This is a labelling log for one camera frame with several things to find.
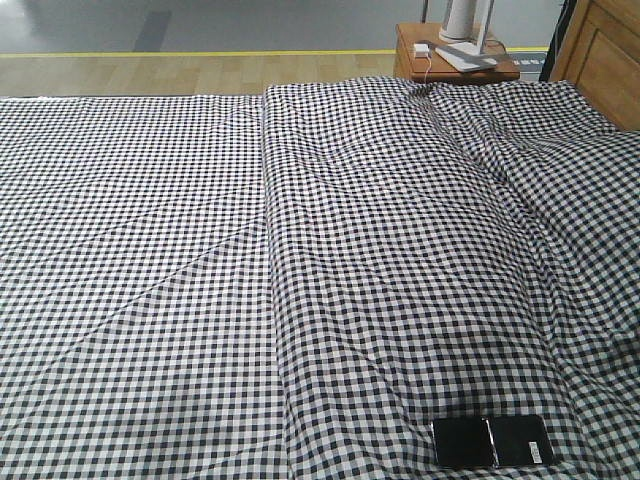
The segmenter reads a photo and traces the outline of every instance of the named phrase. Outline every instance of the desk lamp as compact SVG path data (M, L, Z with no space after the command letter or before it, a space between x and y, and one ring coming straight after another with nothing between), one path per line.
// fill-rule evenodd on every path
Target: desk lamp
M471 36L475 17L476 0L449 0L440 38L450 45L436 48L436 52L459 72L474 72L494 68L498 62L484 54L484 42L489 31L494 0L485 0L482 23L476 43L467 40Z

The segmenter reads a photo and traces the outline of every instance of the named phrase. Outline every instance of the wooden nightstand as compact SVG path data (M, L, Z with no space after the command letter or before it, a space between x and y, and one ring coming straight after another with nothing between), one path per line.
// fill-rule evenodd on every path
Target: wooden nightstand
M401 23L396 27L398 43L396 46L396 63L393 74L418 83L447 82L457 85L484 85L487 83L508 82L518 80L520 71L513 63L504 48L500 45L485 47L485 51L497 57L498 65L493 70L461 73L449 65L436 52L432 52L431 72L425 78L429 61L425 58L413 58L413 44L429 41L432 44L446 45L438 37L439 23Z

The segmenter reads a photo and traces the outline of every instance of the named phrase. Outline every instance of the floor stripe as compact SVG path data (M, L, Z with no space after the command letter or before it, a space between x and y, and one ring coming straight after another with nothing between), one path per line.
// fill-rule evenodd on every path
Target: floor stripe
M547 47L508 47L508 52L546 52ZM82 58L82 57L272 57L289 55L393 55L395 50L268 50L254 52L62 52L0 53L2 58Z

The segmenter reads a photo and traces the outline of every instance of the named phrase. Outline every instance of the black smartphone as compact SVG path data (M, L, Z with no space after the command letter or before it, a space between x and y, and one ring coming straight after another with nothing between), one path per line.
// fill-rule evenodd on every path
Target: black smartphone
M538 415L441 418L431 424L439 465L448 468L550 465L553 451Z

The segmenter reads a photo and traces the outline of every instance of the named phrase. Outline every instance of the black and white checkered blanket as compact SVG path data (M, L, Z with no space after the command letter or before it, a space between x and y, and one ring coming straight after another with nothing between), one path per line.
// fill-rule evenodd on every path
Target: black and white checkered blanket
M565 83L273 87L296 478L640 476L640 133ZM452 472L434 418L538 414L557 464Z
M639 153L567 84L0 101L0 477L638 478Z

